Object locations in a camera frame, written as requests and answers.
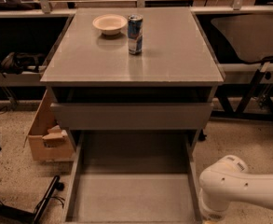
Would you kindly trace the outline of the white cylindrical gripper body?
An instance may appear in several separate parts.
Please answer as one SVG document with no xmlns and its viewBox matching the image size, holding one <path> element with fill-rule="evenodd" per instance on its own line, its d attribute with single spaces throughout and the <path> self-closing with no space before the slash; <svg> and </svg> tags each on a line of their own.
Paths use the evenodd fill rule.
<svg viewBox="0 0 273 224">
<path fill-rule="evenodd" d="M 217 202 L 204 193 L 199 194 L 199 211 L 203 218 L 207 221 L 219 222 L 222 221 L 227 213 L 229 203 Z"/>
</svg>

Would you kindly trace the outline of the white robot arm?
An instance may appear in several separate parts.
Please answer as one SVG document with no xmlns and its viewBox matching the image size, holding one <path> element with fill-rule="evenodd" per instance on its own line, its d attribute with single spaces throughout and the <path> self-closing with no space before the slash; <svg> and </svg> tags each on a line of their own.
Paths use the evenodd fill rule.
<svg viewBox="0 0 273 224">
<path fill-rule="evenodd" d="M 237 156 L 226 155 L 199 176 L 199 211 L 205 220 L 225 218 L 232 202 L 273 210 L 273 174 L 255 175 Z"/>
</svg>

